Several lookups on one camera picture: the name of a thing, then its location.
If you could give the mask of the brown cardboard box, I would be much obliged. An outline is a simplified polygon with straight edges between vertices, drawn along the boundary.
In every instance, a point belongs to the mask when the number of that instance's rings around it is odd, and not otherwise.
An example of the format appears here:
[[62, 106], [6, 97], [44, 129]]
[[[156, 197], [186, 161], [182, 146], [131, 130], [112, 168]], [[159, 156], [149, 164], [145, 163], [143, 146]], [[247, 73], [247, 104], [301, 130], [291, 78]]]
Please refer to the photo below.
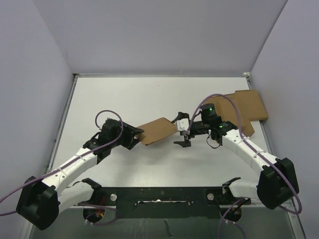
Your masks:
[[166, 118], [156, 119], [138, 128], [144, 132], [138, 134], [136, 138], [145, 146], [177, 133], [176, 126]]

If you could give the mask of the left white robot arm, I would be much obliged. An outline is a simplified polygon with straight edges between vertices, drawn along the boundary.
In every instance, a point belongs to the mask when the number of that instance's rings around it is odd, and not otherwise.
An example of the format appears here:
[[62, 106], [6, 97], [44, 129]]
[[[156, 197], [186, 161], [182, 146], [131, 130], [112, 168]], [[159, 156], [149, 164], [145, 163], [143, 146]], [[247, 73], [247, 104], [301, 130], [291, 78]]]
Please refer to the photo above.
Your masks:
[[99, 184], [90, 179], [74, 186], [71, 183], [108, 157], [113, 148], [122, 146], [131, 150], [140, 142], [137, 136], [143, 132], [143, 129], [119, 120], [107, 119], [73, 157], [38, 179], [32, 176], [26, 180], [16, 212], [44, 230], [69, 207], [86, 201], [91, 205], [97, 204], [101, 200]]

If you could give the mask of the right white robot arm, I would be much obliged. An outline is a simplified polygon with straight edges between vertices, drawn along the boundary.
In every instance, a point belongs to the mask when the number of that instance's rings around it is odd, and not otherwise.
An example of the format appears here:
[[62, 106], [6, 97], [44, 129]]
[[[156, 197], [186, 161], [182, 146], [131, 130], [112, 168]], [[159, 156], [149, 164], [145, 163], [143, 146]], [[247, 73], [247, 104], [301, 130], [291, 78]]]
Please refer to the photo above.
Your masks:
[[239, 128], [230, 121], [223, 121], [214, 104], [199, 108], [200, 121], [191, 121], [189, 114], [179, 112], [172, 121], [177, 131], [184, 137], [177, 144], [190, 147], [191, 139], [206, 134], [219, 146], [234, 152], [258, 175], [257, 182], [240, 177], [222, 185], [222, 199], [231, 204], [238, 198], [257, 199], [268, 209], [275, 209], [299, 193], [294, 164], [288, 158], [279, 159], [242, 136]]

